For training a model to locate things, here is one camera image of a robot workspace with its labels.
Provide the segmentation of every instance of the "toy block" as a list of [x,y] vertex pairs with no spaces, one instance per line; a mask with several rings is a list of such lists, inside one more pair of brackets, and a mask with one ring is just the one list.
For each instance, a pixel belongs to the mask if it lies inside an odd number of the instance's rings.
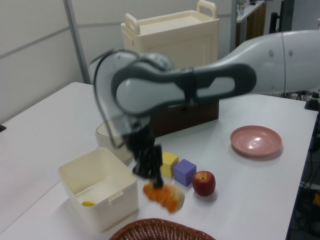
[[173,168],[179,162],[179,157],[170,152],[162,154],[161,174],[172,178],[174,176]]
[[197,166],[186,159],[182,159],[177,165],[173,167],[174,180],[178,181],[184,186],[189,186],[197,173]]

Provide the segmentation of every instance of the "yellow cube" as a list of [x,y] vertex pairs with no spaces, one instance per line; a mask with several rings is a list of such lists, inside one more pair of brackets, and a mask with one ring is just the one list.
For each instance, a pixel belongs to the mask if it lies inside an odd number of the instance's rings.
[[161,174],[172,178],[174,176],[174,165],[179,162],[179,157],[170,152],[162,154]]

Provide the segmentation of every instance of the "white plastic bin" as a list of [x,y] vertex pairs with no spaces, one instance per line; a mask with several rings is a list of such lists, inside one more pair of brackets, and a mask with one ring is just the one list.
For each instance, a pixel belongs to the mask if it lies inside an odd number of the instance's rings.
[[[203,13],[203,8],[211,15]],[[125,15],[121,24],[124,47],[137,53],[161,53],[176,69],[202,66],[218,60],[219,19],[216,5],[200,0],[189,10],[137,20]]]
[[[138,208],[137,178],[107,148],[80,156],[58,169],[71,203],[95,232],[102,232]],[[83,201],[96,205],[83,206]]]

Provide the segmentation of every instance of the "cream storage cabinet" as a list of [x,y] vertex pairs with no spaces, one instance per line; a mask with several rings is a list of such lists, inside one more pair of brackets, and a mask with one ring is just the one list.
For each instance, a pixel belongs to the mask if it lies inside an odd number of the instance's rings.
[[141,20],[127,13],[121,30],[126,50],[164,54],[176,69],[218,60],[219,19],[216,5],[209,1],[200,0],[196,11]]

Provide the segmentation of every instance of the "purple cube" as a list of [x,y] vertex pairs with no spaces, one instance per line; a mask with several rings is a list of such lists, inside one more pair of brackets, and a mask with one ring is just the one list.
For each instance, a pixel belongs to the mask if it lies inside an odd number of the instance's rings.
[[174,180],[186,187],[192,183],[194,175],[197,172],[197,166],[188,160],[182,159],[173,167]]

